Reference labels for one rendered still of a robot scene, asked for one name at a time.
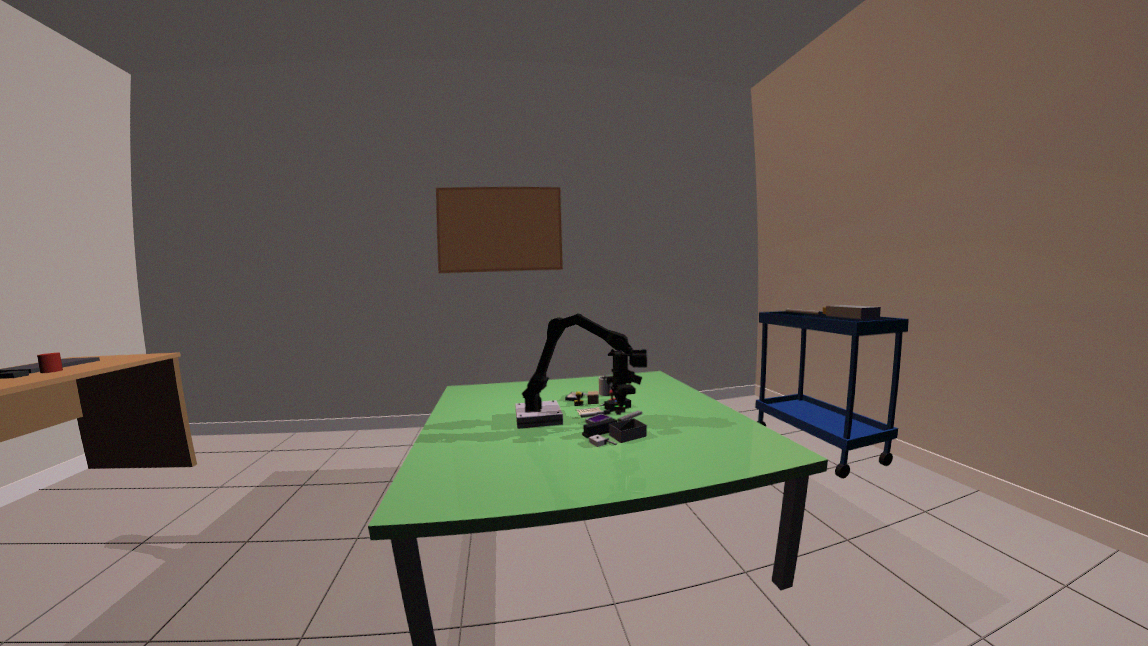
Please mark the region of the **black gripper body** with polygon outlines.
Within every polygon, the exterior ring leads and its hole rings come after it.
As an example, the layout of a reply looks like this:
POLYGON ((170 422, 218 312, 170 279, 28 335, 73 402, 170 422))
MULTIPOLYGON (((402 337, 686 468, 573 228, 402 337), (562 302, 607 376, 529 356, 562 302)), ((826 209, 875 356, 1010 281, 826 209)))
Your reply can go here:
POLYGON ((620 394, 620 395, 636 394, 636 388, 634 386, 631 386, 631 384, 627 384, 628 383, 628 373, 630 373, 630 369, 628 369, 628 368, 625 368, 625 369, 613 368, 612 372, 613 372, 613 376, 608 376, 607 378, 607 384, 608 386, 612 383, 613 387, 616 387, 618 394, 620 394))

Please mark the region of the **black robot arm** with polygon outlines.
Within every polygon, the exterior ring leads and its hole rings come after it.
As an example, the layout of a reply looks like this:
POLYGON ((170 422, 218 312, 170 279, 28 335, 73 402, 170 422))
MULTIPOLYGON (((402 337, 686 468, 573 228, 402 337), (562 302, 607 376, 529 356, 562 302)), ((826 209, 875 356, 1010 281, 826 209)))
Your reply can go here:
POLYGON ((612 349, 608 352, 608 356, 613 356, 613 368, 628 368, 628 356, 630 356, 630 365, 633 368, 647 368, 646 350, 633 350, 633 347, 628 343, 628 338, 625 334, 615 330, 608 330, 602 327, 602 325, 594 322, 581 314, 567 318, 554 318, 548 322, 545 347, 541 355, 537 369, 533 374, 529 383, 527 383, 527 388, 523 391, 525 413, 541 412, 542 405, 540 392, 546 387, 546 381, 549 380, 549 378, 546 378, 546 369, 554 352, 554 347, 565 328, 573 325, 577 325, 600 338, 604 338, 610 347, 613 347, 616 350, 614 351, 612 349), (622 353, 622 351, 625 353, 622 353))

